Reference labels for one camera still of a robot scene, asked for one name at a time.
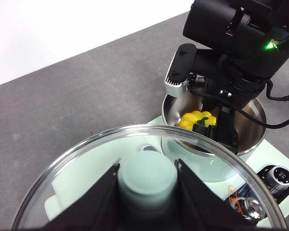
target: gray table surface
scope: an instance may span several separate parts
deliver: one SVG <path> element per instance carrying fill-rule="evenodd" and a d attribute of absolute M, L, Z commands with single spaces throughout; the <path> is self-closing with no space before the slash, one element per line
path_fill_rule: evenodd
<path fill-rule="evenodd" d="M 160 115 L 168 65 L 178 46 L 191 42 L 182 36 L 186 16 L 0 85 L 0 229 L 11 227 L 37 177 L 69 147 Z M 289 94 L 289 60 L 273 81 L 275 96 Z M 269 123 L 289 118 L 289 103 L 259 99 Z M 265 138 L 289 158 L 289 126 Z"/>

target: white wall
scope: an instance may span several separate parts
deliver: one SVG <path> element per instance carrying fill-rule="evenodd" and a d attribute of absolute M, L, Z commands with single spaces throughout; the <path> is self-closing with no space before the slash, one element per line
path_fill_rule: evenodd
<path fill-rule="evenodd" d="M 190 9 L 193 0 L 0 0 L 0 84 Z"/>

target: green led light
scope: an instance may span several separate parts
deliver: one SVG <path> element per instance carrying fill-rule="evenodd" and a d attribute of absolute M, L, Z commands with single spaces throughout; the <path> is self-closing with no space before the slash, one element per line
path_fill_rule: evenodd
<path fill-rule="evenodd" d="M 268 44 L 266 44 L 266 46 L 264 47 L 264 49 L 266 50 L 270 50 L 270 49 L 277 49 L 277 43 L 278 41 L 275 39 L 272 39 Z"/>
<path fill-rule="evenodd" d="M 265 49 L 269 50 L 269 49 L 272 49 L 274 47 L 275 47 L 274 44 L 270 42 L 268 45 L 265 46 Z"/>

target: glass lid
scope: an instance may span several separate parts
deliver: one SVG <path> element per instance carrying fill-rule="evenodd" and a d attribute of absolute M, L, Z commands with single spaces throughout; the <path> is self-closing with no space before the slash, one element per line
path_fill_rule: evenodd
<path fill-rule="evenodd" d="M 211 154 L 188 148 L 195 146 Z M 146 216 L 144 211 L 157 211 L 160 216 L 163 208 L 169 208 L 178 197 L 183 181 L 187 188 L 195 186 L 184 180 L 185 165 L 193 178 L 200 179 L 244 220 L 257 227 L 287 227 L 261 179 L 228 149 L 182 128 L 135 125 L 99 133 L 62 154 L 32 186 L 13 229 L 40 228 L 54 221 L 94 188 L 112 166 L 118 169 L 115 178 L 123 206 L 128 204 L 126 207 L 131 206 L 134 214 L 142 217 Z M 191 192 L 196 199 L 208 196 L 197 189 Z M 207 206 L 214 210 L 214 204 Z"/>

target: yellow bell pepper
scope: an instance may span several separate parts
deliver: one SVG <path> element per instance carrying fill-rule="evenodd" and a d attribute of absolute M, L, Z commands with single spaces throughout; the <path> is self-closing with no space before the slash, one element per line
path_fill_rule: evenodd
<path fill-rule="evenodd" d="M 181 117 L 181 121 L 178 123 L 178 127 L 193 130 L 194 124 L 205 125 L 216 125 L 216 117 L 212 116 L 210 112 L 193 111 L 192 113 L 185 113 Z"/>

